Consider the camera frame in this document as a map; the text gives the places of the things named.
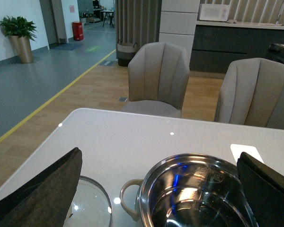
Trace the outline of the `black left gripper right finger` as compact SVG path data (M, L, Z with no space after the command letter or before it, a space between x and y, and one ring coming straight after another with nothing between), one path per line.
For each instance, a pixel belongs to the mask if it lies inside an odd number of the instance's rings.
M284 176L246 152L237 161L239 180L260 227L284 227Z

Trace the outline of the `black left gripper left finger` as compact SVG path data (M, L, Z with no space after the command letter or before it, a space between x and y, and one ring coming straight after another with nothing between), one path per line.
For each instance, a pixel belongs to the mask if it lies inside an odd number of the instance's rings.
M81 167L82 152L74 148L0 200L0 227L62 227Z

